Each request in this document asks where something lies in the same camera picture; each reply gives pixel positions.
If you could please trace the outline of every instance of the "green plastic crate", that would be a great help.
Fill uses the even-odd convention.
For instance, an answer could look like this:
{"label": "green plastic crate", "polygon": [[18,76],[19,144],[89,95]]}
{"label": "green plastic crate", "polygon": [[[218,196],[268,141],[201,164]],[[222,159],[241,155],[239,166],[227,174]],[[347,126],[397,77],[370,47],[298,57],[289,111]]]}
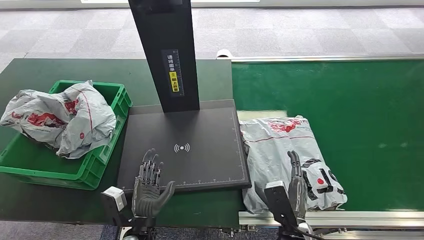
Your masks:
{"label": "green plastic crate", "polygon": [[[59,80],[49,93],[61,93],[77,83],[82,82]],[[93,82],[93,86],[103,95],[116,116],[115,132],[108,145],[97,147],[79,159],[66,159],[56,156],[45,145],[17,134],[0,154],[0,173],[12,174],[21,182],[30,184],[95,190],[133,103],[122,84]]]}

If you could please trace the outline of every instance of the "gray carpet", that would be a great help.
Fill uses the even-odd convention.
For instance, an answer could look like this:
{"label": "gray carpet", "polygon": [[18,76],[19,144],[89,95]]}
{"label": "gray carpet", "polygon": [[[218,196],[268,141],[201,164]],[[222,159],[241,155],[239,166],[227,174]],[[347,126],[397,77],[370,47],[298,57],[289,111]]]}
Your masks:
{"label": "gray carpet", "polygon": [[102,225],[0,221],[0,240],[99,240],[102,230]]}
{"label": "gray carpet", "polygon": [[[196,56],[424,54],[424,8],[193,9]],[[0,11],[0,72],[13,58],[145,58],[129,9]],[[274,229],[234,239],[274,239]],[[0,240],[111,239],[101,225],[0,222]],[[161,229],[158,239],[220,240],[213,229]]]}

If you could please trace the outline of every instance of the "white plastic package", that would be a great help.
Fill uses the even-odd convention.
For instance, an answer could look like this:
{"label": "white plastic package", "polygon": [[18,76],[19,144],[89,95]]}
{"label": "white plastic package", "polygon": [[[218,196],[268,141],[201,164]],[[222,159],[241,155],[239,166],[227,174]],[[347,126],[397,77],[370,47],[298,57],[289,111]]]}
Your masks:
{"label": "white plastic package", "polygon": [[62,93],[21,90],[6,106],[0,126],[45,143],[56,155],[77,159],[112,139],[116,117],[91,80]]}
{"label": "white plastic package", "polygon": [[[275,117],[240,121],[247,150],[252,183],[260,186],[282,180],[289,187],[292,165],[288,151],[296,151],[307,185],[307,209],[335,209],[346,203],[343,187],[326,165],[309,122],[302,116]],[[243,190],[243,201],[252,213],[267,211],[255,192],[255,186]]]}

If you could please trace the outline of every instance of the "green workbench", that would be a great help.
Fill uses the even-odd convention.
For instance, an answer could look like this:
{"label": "green workbench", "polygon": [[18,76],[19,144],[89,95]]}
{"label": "green workbench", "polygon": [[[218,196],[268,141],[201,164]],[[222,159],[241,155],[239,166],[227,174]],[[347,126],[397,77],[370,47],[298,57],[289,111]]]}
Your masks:
{"label": "green workbench", "polygon": [[[231,62],[197,61],[201,101],[232,99]],[[57,80],[93,80],[125,85],[133,106],[156,105],[159,98],[146,60],[14,59],[0,74],[0,110],[22,89],[48,92]],[[0,150],[16,131],[0,127]],[[105,223],[100,193],[116,185],[124,144],[121,134],[100,185],[95,191],[21,183],[0,174],[0,220]],[[239,190],[176,194],[158,216],[160,226],[237,227],[243,210]]]}
{"label": "green workbench", "polygon": [[[233,94],[238,110],[284,110],[308,118],[325,162],[346,191],[347,211],[424,211],[423,59],[199,60],[199,92],[203,101]],[[144,60],[15,59],[0,74],[0,109],[18,90],[47,91],[59,79],[123,83],[135,106],[159,103]],[[0,128],[0,150],[14,134]],[[104,223],[99,194],[116,182],[122,143],[123,136],[96,191],[30,185],[0,174],[0,190],[7,193],[0,196],[0,219]],[[240,210],[239,190],[182,193],[158,224],[236,228]]]}

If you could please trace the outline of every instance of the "wireless symbol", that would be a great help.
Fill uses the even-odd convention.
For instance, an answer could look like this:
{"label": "wireless symbol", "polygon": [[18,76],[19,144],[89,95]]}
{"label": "wireless symbol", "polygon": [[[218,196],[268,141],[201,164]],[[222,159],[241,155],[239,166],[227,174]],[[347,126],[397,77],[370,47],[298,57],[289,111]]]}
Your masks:
{"label": "wireless symbol", "polygon": [[175,144],[175,146],[173,146],[173,150],[176,153],[178,153],[181,150],[184,150],[188,153],[190,151],[190,144],[186,143],[184,146],[180,146],[178,144]]}

